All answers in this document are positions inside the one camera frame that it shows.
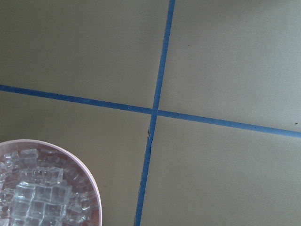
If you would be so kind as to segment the pink bowl of ice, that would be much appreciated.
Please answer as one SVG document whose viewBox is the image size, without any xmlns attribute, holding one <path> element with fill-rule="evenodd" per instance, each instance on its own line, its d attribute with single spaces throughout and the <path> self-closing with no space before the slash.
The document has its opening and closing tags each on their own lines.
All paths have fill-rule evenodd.
<svg viewBox="0 0 301 226">
<path fill-rule="evenodd" d="M 38 140 L 0 145 L 0 223 L 3 226 L 100 226 L 96 181 L 72 153 Z"/>
</svg>

